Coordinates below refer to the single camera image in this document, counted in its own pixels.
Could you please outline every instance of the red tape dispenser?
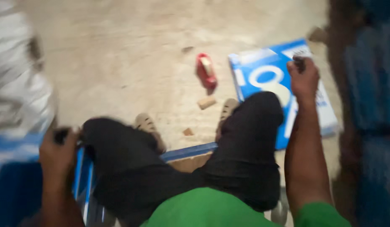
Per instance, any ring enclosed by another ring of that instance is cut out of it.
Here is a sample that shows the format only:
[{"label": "red tape dispenser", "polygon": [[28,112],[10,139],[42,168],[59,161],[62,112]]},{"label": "red tape dispenser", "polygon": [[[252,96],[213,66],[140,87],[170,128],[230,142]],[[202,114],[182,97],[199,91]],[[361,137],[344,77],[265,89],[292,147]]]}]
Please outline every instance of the red tape dispenser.
[{"label": "red tape dispenser", "polygon": [[212,59],[207,53],[200,53],[197,56],[197,74],[202,80],[203,86],[208,90],[214,90],[218,85]]}]

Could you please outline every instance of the debris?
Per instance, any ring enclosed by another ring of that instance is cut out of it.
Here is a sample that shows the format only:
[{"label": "debris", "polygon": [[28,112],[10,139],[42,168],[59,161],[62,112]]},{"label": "debris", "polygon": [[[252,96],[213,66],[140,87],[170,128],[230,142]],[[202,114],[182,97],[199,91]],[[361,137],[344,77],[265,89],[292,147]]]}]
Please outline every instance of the debris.
[{"label": "debris", "polygon": [[184,135],[186,136],[193,136],[194,133],[192,132],[192,130],[190,128],[187,128],[183,131]]},{"label": "debris", "polygon": [[213,96],[208,96],[207,98],[198,101],[198,105],[201,110],[204,110],[215,103],[216,99]]},{"label": "debris", "polygon": [[186,54],[188,53],[189,51],[191,51],[194,47],[193,46],[187,46],[187,47],[184,47],[181,49],[181,52]]},{"label": "debris", "polygon": [[310,33],[308,40],[311,42],[323,42],[326,43],[327,40],[327,32],[322,29],[315,27],[312,32]]},{"label": "debris", "polygon": [[196,59],[198,77],[205,88],[214,90],[218,85],[212,59],[207,53],[200,53]]}]

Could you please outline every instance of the cardboard box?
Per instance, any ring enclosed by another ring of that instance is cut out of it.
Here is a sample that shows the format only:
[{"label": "cardboard box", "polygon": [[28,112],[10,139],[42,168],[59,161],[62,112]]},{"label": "cardboard box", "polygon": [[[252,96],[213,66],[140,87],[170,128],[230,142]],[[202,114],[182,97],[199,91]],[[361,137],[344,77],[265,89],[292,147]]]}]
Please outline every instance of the cardboard box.
[{"label": "cardboard box", "polygon": [[[278,130],[277,149],[286,148],[298,111],[286,68],[286,63],[296,54],[312,56],[304,39],[229,55],[239,101],[260,91],[272,91],[278,96],[284,122]],[[334,134],[338,130],[338,120],[322,81],[319,81],[316,101],[322,136]]]}]

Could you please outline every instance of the beige shoe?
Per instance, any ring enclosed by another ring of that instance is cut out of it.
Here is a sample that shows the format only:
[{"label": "beige shoe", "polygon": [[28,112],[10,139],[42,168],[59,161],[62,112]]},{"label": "beige shoe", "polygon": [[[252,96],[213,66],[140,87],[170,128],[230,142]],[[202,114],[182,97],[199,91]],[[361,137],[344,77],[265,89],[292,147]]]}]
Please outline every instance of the beige shoe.
[{"label": "beige shoe", "polygon": [[286,188],[281,187],[278,205],[271,211],[271,221],[281,226],[285,226],[289,209],[290,206],[287,199]]},{"label": "beige shoe", "polygon": [[234,109],[238,107],[238,101],[235,99],[228,99],[224,103],[222,114],[220,115],[220,120],[226,120],[233,113]]},{"label": "beige shoe", "polygon": [[160,133],[157,131],[156,125],[154,124],[153,119],[147,113],[141,113],[136,117],[135,128],[152,134],[152,136],[157,141],[158,154],[162,154],[166,151],[167,148],[162,140],[162,137],[160,136]]},{"label": "beige shoe", "polygon": [[218,124],[218,129],[216,130],[215,141],[218,142],[222,136],[222,126],[223,122],[233,114],[233,111],[239,106],[239,103],[235,99],[228,99],[223,105],[222,114],[220,115],[220,121]]}]

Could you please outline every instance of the black pants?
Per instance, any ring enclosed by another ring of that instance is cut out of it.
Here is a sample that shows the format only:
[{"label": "black pants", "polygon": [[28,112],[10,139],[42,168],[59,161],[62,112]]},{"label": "black pants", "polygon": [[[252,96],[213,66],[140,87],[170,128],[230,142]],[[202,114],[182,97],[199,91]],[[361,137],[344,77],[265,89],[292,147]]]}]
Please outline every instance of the black pants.
[{"label": "black pants", "polygon": [[94,197],[128,226],[140,225],[163,201],[198,187],[233,194],[256,211],[273,209],[280,193],[274,152],[282,121],[275,94],[252,95],[223,123],[208,162],[189,174],[159,158],[152,135],[112,119],[91,119],[83,133],[98,176]]}]

